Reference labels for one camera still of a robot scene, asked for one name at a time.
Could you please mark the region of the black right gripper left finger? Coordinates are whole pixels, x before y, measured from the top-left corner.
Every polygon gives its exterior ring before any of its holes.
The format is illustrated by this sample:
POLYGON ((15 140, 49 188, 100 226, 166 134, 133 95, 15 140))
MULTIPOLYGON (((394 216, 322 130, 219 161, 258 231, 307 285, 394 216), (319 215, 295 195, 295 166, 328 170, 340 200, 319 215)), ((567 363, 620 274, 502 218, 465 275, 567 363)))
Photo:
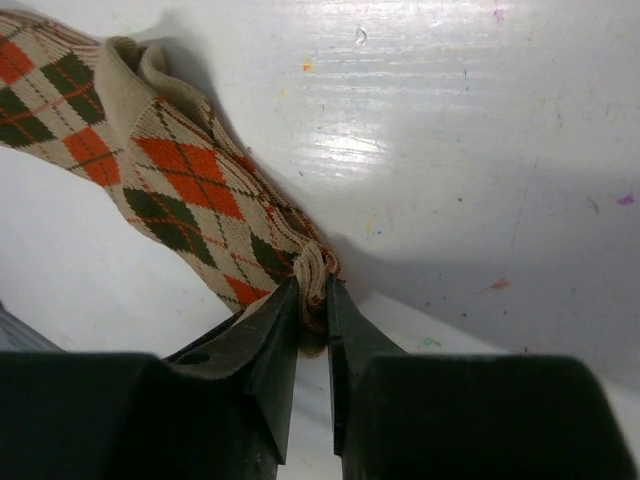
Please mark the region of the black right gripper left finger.
POLYGON ((299 286, 167 358, 5 352, 5 479, 273 479, 287 455, 299 286))

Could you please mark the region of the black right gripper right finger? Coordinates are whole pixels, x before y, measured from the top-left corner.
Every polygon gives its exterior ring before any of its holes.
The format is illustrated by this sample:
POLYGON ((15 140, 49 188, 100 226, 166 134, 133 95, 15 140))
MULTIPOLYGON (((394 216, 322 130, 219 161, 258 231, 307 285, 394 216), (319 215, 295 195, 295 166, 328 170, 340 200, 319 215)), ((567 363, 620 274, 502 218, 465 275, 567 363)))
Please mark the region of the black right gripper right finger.
POLYGON ((635 479, 605 391, 567 356, 410 354, 326 283, 346 479, 635 479))

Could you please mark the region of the tan orange argyle sock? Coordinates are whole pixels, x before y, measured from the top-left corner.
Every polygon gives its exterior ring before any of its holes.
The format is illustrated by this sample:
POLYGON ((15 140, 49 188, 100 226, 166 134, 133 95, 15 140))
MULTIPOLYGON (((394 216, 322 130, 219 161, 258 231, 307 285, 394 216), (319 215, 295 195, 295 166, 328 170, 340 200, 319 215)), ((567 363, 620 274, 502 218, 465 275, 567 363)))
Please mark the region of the tan orange argyle sock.
POLYGON ((325 349, 335 253, 241 152, 209 99, 169 72, 158 44, 96 41, 3 11, 1 142, 102 187, 239 318, 295 278, 300 351, 325 349))

